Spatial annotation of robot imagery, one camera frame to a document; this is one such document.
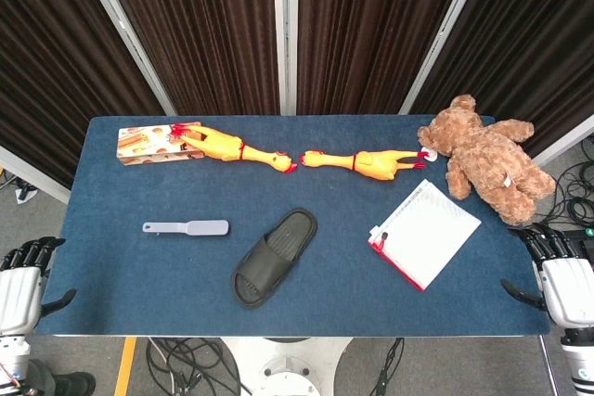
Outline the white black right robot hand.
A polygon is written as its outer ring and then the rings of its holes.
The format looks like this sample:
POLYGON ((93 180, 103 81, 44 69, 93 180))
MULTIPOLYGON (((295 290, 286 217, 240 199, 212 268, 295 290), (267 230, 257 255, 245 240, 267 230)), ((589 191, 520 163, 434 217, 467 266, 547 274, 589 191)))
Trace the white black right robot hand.
POLYGON ((515 300, 549 314, 564 329, 593 327, 593 239, 581 231, 560 231, 545 224, 509 231, 525 245, 541 295, 519 290, 510 280, 500 285, 515 300))

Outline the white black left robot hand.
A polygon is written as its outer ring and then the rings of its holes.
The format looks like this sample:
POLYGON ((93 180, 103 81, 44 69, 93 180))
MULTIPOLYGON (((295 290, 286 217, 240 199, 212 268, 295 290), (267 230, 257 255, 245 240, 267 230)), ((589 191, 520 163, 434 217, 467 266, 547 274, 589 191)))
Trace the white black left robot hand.
POLYGON ((64 238, 43 236, 10 250, 1 259, 1 336, 25 336, 39 320, 68 306, 76 296, 69 289, 58 300, 42 303, 53 253, 64 238))

